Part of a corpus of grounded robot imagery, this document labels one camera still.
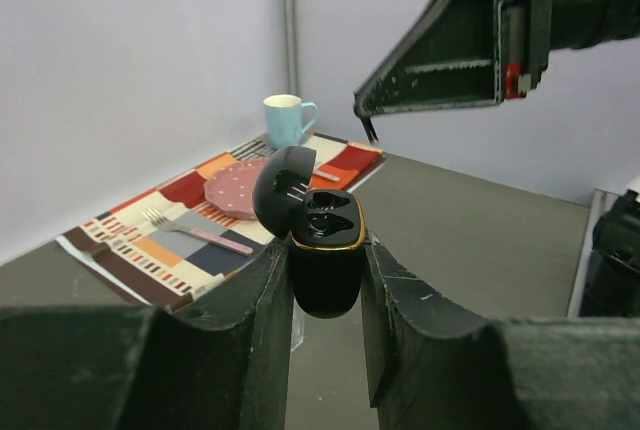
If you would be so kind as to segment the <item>glossy black gold-striped earbud case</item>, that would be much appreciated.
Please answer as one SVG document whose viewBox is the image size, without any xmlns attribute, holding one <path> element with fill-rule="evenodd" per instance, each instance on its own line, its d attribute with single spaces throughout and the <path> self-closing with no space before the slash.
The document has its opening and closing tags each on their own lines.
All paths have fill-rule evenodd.
<svg viewBox="0 0 640 430">
<path fill-rule="evenodd" d="M 301 309 L 337 318 L 356 302 L 366 266 L 366 224 L 351 193 L 310 188 L 316 151 L 277 150 L 261 170 L 253 209 L 261 225 L 287 244 L 286 271 Z"/>
</svg>

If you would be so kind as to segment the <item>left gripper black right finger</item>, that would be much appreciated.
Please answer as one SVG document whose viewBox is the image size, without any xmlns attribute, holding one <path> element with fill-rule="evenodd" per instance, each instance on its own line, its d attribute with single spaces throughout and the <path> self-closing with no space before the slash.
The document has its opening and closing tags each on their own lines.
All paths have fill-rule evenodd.
<svg viewBox="0 0 640 430">
<path fill-rule="evenodd" d="M 382 429 L 635 429 L 639 323 L 489 319 L 366 239 L 369 400 Z"/>
</svg>

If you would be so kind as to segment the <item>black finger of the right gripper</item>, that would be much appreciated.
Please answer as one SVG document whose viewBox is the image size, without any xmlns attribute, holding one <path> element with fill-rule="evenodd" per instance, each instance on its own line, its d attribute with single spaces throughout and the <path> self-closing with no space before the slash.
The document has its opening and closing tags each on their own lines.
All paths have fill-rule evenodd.
<svg viewBox="0 0 640 430">
<path fill-rule="evenodd" d="M 494 106 L 504 97 L 505 0 L 429 0 L 354 94 L 354 112 Z"/>
</svg>

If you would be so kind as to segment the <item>pink polka-dot plate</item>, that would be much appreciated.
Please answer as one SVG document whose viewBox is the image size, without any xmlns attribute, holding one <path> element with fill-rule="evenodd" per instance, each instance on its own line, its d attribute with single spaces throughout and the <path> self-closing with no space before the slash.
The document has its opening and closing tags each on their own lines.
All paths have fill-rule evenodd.
<svg viewBox="0 0 640 430">
<path fill-rule="evenodd" d="M 266 158 L 238 161 L 214 173 L 203 185 L 204 198 L 224 215 L 255 220 L 253 191 Z"/>
</svg>

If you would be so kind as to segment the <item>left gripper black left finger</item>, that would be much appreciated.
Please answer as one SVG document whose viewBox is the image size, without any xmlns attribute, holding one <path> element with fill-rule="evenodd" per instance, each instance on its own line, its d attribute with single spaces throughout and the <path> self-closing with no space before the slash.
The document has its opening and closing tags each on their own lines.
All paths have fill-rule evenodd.
<svg viewBox="0 0 640 430">
<path fill-rule="evenodd" d="M 56 243 L 1 269 L 5 429 L 281 429 L 292 292 L 268 245 L 177 312 L 131 304 Z"/>
</svg>

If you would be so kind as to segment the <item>pink-handled metal fork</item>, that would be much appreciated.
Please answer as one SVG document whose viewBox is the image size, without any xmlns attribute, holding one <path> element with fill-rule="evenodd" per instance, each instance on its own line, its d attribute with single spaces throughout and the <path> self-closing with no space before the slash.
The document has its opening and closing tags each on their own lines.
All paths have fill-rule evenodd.
<svg viewBox="0 0 640 430">
<path fill-rule="evenodd" d="M 254 250 L 252 247 L 244 245 L 242 243 L 235 242 L 221 235 L 216 235 L 205 230 L 192 228 L 176 223 L 165 217 L 161 212 L 154 208 L 147 208 L 142 211 L 142 215 L 156 228 L 165 232 L 179 232 L 186 235 L 190 235 L 195 238 L 212 243 L 218 247 L 225 248 L 242 255 L 253 255 Z"/>
</svg>

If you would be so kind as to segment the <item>colourful patchwork placemat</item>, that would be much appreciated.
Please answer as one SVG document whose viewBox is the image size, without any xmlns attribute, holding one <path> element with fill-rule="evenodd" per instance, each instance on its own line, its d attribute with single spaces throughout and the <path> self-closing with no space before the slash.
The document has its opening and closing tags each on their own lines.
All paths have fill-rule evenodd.
<svg viewBox="0 0 640 430">
<path fill-rule="evenodd" d="M 66 231 L 56 241 L 124 298 L 178 310 L 250 259 L 189 235 L 159 230 L 144 211 L 153 208 L 181 225 L 260 252 L 272 235 L 256 221 L 221 213 L 206 201 L 203 185 L 229 165 L 272 152 L 264 138 L 250 140 Z"/>
</svg>

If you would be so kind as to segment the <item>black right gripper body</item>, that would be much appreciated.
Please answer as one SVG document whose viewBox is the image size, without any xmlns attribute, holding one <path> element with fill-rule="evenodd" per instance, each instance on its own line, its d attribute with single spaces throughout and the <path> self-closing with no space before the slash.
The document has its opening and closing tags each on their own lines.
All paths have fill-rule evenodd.
<svg viewBox="0 0 640 430">
<path fill-rule="evenodd" d="M 639 0 L 494 0 L 499 100 L 534 90 L 554 50 L 582 50 L 639 35 Z"/>
</svg>

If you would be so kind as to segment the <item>light blue mug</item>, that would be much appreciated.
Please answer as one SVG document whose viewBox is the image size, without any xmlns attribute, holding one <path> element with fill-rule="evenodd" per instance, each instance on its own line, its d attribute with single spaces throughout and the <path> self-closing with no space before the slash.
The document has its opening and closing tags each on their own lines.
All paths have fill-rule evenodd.
<svg viewBox="0 0 640 430">
<path fill-rule="evenodd" d="M 268 96 L 263 105 L 267 138 L 275 149 L 299 145 L 319 114 L 315 103 L 303 102 L 300 97 L 290 94 Z"/>
</svg>

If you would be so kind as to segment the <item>clear plastic cup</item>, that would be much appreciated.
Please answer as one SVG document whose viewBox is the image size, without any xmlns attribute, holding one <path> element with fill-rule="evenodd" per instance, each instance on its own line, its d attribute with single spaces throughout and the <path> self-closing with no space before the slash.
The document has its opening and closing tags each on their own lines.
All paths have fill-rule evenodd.
<svg viewBox="0 0 640 430">
<path fill-rule="evenodd" d="M 305 337 L 305 313 L 303 310 L 295 304 L 292 312 L 292 327 L 291 327 L 291 345 L 290 352 L 293 353 L 299 348 Z"/>
</svg>

